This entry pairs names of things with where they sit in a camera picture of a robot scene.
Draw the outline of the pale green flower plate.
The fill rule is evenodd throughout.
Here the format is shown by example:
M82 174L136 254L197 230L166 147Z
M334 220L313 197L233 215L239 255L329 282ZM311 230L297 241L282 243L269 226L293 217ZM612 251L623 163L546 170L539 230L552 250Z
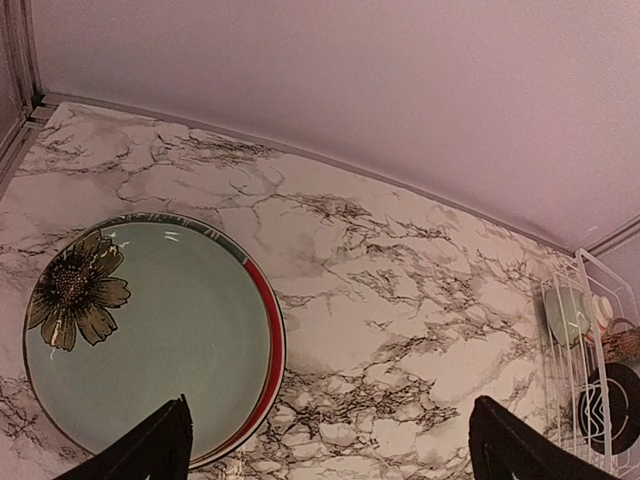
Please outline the pale green flower plate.
M189 218L143 215L97 225L51 259L23 349L37 402L73 444L100 453L182 400L196 467L257 430L285 357L281 312L247 252Z

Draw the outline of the dark red flower plate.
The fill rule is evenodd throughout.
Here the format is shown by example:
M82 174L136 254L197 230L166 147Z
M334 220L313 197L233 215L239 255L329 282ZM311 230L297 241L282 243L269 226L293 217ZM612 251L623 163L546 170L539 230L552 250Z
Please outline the dark red flower plate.
M600 375L594 370L578 401L578 426L590 447L605 454L605 433L611 433L611 453L627 451L639 439L639 376L621 363L605 364L608 386L609 418L605 422L605 405Z

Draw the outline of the aluminium right corner post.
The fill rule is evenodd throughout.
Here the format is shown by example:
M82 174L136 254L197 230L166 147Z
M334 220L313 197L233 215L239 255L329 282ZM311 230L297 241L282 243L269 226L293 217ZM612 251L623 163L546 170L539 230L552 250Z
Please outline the aluminium right corner post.
M585 250L593 256L604 255L638 235L639 225L640 219L639 216L636 215L625 224L604 235L591 245L587 246Z

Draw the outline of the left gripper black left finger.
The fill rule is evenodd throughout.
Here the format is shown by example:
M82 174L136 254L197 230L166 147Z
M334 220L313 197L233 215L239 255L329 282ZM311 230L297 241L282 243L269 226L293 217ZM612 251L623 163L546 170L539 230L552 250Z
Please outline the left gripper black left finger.
M184 396L170 400L100 454L58 476L77 479L188 477L193 423Z

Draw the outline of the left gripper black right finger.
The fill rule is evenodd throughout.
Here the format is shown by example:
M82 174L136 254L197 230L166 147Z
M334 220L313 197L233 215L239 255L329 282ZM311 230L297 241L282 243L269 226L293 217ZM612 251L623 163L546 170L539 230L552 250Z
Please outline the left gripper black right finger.
M476 479L611 479L556 446L489 396L475 399L469 450Z

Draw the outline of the aluminium corner post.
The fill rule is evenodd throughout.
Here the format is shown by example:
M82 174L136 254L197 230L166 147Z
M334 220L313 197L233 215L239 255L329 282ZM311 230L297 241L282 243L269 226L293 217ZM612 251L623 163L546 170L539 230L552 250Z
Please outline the aluminium corner post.
M585 250L593 256L604 255L638 235L639 225L640 219L639 216L636 215L625 224L604 235L591 245L587 246Z
M31 5L1 3L1 177L46 123L44 90L36 61Z

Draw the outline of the aluminium left corner post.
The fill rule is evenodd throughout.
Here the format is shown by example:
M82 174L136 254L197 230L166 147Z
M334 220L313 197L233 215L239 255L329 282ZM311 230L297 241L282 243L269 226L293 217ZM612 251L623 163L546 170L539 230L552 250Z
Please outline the aluminium left corner post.
M44 90L36 61L31 5L1 3L1 177L46 123Z

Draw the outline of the pale green flower bowl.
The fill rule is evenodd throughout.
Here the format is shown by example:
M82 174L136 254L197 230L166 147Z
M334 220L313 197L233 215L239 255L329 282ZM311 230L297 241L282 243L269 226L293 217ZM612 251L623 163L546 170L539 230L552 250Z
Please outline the pale green flower bowl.
M545 313L551 333L561 346L576 346L591 328L585 295L568 286L552 287L544 293Z

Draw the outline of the red green leaf plate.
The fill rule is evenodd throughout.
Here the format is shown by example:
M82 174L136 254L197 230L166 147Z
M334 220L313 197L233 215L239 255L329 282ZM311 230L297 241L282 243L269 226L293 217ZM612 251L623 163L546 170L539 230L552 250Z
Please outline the red green leaf plate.
M230 454L260 427L286 363L282 313L266 276L219 229L169 213L132 213L101 226L120 241L131 297L118 319L118 358L131 397L185 395L189 467Z

